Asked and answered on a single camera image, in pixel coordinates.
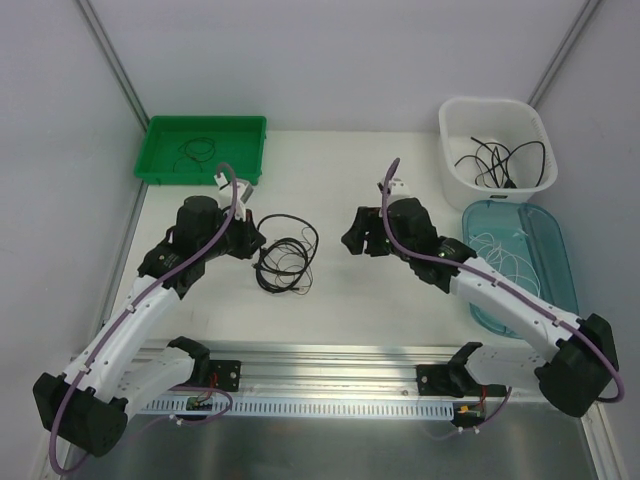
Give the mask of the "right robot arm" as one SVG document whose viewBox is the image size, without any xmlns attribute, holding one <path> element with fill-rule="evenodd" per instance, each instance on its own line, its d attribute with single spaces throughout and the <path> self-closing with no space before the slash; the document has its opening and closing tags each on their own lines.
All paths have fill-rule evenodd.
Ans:
<svg viewBox="0 0 640 480">
<path fill-rule="evenodd" d="M 623 400 L 606 319 L 582 318 L 516 285 L 461 241 L 439 235 L 418 199 L 358 208 L 341 242 L 353 255 L 398 257 L 419 280 L 480 308 L 526 343 L 501 349 L 469 341 L 447 363 L 425 368 L 426 388 L 456 398 L 483 387 L 536 390 L 571 417 L 595 402 Z"/>
</svg>

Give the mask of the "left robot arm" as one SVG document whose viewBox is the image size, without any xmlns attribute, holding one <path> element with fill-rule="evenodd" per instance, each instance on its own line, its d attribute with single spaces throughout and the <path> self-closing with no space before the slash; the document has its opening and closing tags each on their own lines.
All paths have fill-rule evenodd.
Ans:
<svg viewBox="0 0 640 480">
<path fill-rule="evenodd" d="M 225 255 L 250 259 L 265 241 L 251 210 L 232 213 L 211 197 L 187 198 L 175 225 L 145 255 L 124 303 L 90 345 L 61 374 L 36 380 L 35 402 L 51 437 L 101 457 L 119 442 L 128 421 L 165 391 L 210 386 L 209 349 L 184 336 L 137 371 L 128 367 L 156 322 L 204 275 L 207 261 Z"/>
</svg>

